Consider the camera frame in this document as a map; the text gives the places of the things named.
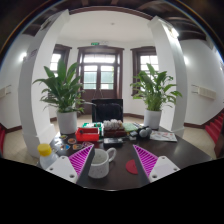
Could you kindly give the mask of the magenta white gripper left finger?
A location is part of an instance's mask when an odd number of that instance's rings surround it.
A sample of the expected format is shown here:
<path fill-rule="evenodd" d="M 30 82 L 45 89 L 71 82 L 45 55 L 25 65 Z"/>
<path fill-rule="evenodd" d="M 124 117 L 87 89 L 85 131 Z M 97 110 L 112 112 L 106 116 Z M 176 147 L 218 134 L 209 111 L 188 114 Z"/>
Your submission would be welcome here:
<path fill-rule="evenodd" d="M 90 163 L 87 162 L 87 160 L 93 154 L 94 145 L 91 144 L 69 157 L 59 157 L 47 168 L 47 171 L 72 183 L 76 183 L 81 177 L 84 169 L 90 166 Z"/>

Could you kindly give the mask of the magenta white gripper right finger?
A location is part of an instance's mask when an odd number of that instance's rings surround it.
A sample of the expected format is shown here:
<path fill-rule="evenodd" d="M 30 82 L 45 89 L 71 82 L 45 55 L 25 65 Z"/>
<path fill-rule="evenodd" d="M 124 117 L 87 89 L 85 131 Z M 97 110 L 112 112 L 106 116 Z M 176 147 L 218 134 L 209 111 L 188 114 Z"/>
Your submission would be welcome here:
<path fill-rule="evenodd" d="M 166 156 L 157 157 L 137 145 L 133 148 L 137 157 L 136 164 L 140 165 L 150 183 L 179 171 L 179 168 Z"/>

